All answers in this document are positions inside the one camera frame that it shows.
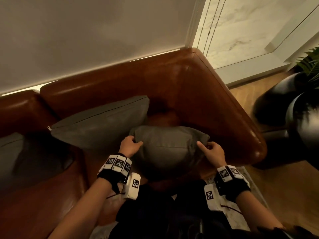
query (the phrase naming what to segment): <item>wrist tracker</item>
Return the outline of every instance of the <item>wrist tracker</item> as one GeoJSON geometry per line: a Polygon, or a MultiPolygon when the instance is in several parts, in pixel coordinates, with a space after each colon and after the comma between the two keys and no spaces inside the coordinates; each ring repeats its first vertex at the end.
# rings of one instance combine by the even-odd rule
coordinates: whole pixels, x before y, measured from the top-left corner
{"type": "Polygon", "coordinates": [[[117,184],[126,184],[131,166],[132,161],[125,157],[124,154],[110,155],[100,168],[97,177],[109,181],[112,185],[112,190],[118,194],[120,190],[117,184]]]}
{"type": "Polygon", "coordinates": [[[218,168],[214,181],[219,195],[226,195],[226,200],[234,203],[241,192],[250,191],[249,182],[232,165],[218,168]]]}

